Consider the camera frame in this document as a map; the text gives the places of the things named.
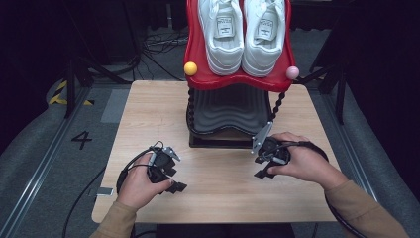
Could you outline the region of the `white sneaker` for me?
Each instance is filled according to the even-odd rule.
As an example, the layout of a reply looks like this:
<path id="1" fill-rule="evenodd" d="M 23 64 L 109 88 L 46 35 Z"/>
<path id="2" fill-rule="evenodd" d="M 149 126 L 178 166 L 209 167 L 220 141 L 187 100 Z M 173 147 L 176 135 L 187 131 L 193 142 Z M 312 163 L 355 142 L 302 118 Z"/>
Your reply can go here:
<path id="1" fill-rule="evenodd" d="M 244 0 L 246 32 L 242 69 L 254 77 L 266 77 L 284 48 L 285 0 Z"/>
<path id="2" fill-rule="evenodd" d="M 210 70 L 217 75 L 235 73 L 245 48 L 239 0 L 198 0 L 197 10 Z"/>

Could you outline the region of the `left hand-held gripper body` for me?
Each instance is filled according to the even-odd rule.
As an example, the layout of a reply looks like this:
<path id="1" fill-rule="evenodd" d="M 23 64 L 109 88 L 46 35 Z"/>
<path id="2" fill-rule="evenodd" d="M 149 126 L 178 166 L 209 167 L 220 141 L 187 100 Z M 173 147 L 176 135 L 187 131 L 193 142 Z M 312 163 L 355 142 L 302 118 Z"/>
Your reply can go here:
<path id="1" fill-rule="evenodd" d="M 168 161 L 162 152 L 162 148 L 153 148 L 153 153 L 148 163 L 148 177 L 152 183 L 171 179 L 176 173 L 174 168 L 175 160 Z"/>

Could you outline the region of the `grey tape strip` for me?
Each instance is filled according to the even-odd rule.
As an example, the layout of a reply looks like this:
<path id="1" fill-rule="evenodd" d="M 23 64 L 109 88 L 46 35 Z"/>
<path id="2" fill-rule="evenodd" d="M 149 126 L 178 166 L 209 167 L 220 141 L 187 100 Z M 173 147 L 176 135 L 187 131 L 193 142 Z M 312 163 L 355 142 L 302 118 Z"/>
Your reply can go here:
<path id="1" fill-rule="evenodd" d="M 114 189 L 111 187 L 91 188 L 88 192 L 89 196 L 112 196 Z"/>

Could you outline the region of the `yellow and black floor tape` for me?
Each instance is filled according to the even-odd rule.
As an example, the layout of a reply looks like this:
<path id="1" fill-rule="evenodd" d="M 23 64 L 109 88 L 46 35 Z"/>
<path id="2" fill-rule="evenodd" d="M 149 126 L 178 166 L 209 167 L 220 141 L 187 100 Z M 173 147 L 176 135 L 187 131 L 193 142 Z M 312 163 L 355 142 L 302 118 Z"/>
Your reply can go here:
<path id="1" fill-rule="evenodd" d="M 64 79 L 56 88 L 52 98 L 49 101 L 49 104 L 61 104 L 66 105 L 67 100 L 61 97 L 61 94 L 67 87 L 67 81 Z"/>

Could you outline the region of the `red and black shoe rack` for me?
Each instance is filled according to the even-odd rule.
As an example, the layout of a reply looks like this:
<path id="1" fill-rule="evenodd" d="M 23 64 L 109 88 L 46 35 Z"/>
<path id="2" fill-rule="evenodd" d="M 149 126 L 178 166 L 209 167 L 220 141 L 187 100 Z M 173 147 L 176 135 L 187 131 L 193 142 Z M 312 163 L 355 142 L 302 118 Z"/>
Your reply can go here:
<path id="1" fill-rule="evenodd" d="M 244 0 L 239 0 L 246 22 Z M 254 77 L 242 69 L 230 75 L 217 75 L 208 65 L 204 36 L 198 19 L 198 0 L 186 0 L 188 43 L 184 71 L 188 84 L 186 124 L 192 148 L 252 148 L 252 137 L 274 120 L 281 99 L 298 75 L 289 41 L 291 4 L 285 0 L 286 30 L 284 48 L 273 71 L 266 77 Z M 271 104 L 268 94 L 276 92 Z"/>

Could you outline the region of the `black metal stand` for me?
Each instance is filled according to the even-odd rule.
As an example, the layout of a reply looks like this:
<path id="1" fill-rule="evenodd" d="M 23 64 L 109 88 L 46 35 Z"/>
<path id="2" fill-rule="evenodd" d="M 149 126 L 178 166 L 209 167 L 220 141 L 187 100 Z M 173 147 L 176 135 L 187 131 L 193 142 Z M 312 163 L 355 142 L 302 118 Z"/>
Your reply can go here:
<path id="1" fill-rule="evenodd" d="M 307 76 L 298 76 L 294 82 L 296 84 L 307 84 L 313 80 L 322 78 L 322 82 L 318 86 L 321 94 L 329 94 L 336 88 L 335 116 L 338 122 L 344 124 L 344 101 L 346 94 L 346 64 L 341 59 L 334 59 L 325 66 L 311 72 Z"/>
<path id="2" fill-rule="evenodd" d="M 67 105 L 66 113 L 64 115 L 65 119 L 71 116 L 76 107 L 75 81 L 78 80 L 82 87 L 91 87 L 93 85 L 94 79 L 92 77 L 92 73 L 89 71 L 90 68 L 93 68 L 100 75 L 103 75 L 118 84 L 131 84 L 131 81 L 121 78 L 114 72 L 111 72 L 91 59 L 84 57 L 71 58 L 67 65 L 65 77 L 67 82 Z"/>

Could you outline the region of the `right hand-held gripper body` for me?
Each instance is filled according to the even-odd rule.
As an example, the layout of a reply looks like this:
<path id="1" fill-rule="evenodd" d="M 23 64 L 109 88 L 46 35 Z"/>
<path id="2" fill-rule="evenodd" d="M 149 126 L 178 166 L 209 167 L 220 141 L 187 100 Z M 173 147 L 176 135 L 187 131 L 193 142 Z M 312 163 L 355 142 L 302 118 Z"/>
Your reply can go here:
<path id="1" fill-rule="evenodd" d="M 263 162 L 273 162 L 275 165 L 284 166 L 290 161 L 290 153 L 286 145 L 277 141 L 273 137 L 267 137 L 258 150 L 258 156 L 255 162 L 262 164 Z"/>

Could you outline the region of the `aluminium floor rail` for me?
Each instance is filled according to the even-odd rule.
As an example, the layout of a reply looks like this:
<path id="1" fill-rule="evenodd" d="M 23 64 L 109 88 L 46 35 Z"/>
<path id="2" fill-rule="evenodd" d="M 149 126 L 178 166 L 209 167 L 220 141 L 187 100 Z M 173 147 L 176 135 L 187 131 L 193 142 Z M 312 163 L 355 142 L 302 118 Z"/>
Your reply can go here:
<path id="1" fill-rule="evenodd" d="M 67 105 L 67 108 L 70 110 L 69 114 L 61 120 L 52 137 L 52 141 L 49 143 L 46 152 L 42 156 L 41 161 L 39 162 L 29 181 L 26 183 L 25 188 L 19 197 L 19 200 L 14 206 L 14 209 L 2 226 L 2 229 L 0 230 L 0 238 L 13 238 L 15 236 L 15 233 L 19 229 L 22 220 L 26 216 L 46 176 L 48 175 L 54 160 L 56 159 L 56 155 L 63 142 L 65 134 L 69 130 L 73 119 L 75 118 L 79 109 L 82 107 L 84 100 L 87 98 L 90 90 L 90 87 L 80 88 L 79 92 L 73 98 L 73 101 Z"/>
<path id="2" fill-rule="evenodd" d="M 344 174 L 394 214 L 393 200 L 386 194 L 388 157 L 353 95 L 345 96 L 343 123 L 336 115 L 335 95 L 319 94 L 318 101 L 322 125 Z"/>

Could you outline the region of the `person's right hand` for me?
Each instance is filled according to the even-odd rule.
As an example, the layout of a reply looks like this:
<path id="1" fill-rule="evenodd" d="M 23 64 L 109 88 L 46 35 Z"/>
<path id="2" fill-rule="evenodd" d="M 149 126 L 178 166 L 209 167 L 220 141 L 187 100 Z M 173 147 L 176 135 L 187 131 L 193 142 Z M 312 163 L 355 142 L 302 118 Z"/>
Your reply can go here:
<path id="1" fill-rule="evenodd" d="M 290 162 L 286 166 L 270 167 L 272 175 L 285 175 L 320 184 L 325 190 L 331 190 L 349 179 L 327 162 L 323 156 L 304 146 L 289 146 Z"/>

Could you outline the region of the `person's left hand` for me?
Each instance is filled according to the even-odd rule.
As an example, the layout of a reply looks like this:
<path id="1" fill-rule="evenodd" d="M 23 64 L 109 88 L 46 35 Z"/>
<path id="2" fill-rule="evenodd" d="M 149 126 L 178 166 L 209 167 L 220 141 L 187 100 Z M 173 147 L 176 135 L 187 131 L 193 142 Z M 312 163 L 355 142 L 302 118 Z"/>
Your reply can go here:
<path id="1" fill-rule="evenodd" d="M 139 210 L 146 206 L 156 195 L 172 186 L 172 179 L 166 179 L 158 183 L 150 181 L 147 171 L 151 156 L 150 153 L 147 153 L 135 160 L 134 167 L 128 171 L 120 187 L 117 197 L 118 202 Z"/>

